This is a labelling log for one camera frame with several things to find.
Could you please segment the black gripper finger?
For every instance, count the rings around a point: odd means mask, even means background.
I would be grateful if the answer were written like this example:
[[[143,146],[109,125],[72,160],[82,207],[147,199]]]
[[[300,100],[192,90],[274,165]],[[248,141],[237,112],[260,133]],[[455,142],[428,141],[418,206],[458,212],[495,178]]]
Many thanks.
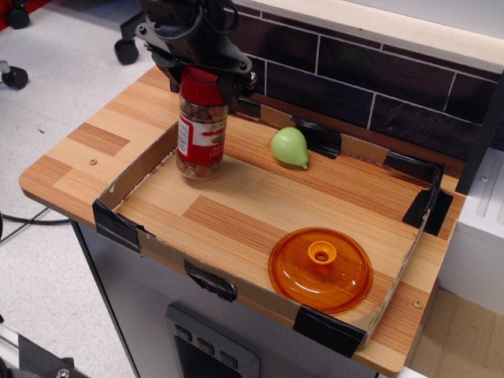
[[[236,112],[241,97],[248,98],[254,93],[257,81],[258,76],[255,72],[248,72],[245,75],[226,73],[218,76],[217,90],[230,113]]]
[[[170,91],[180,91],[183,65],[157,65],[159,70],[168,78]]]

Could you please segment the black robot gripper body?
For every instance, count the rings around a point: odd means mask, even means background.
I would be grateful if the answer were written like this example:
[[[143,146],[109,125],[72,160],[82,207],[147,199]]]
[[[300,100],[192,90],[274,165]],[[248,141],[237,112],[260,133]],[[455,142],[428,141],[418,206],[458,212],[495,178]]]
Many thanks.
[[[245,75],[251,60],[230,40],[239,24],[232,1],[140,1],[136,28],[156,65],[183,65],[211,73]]]

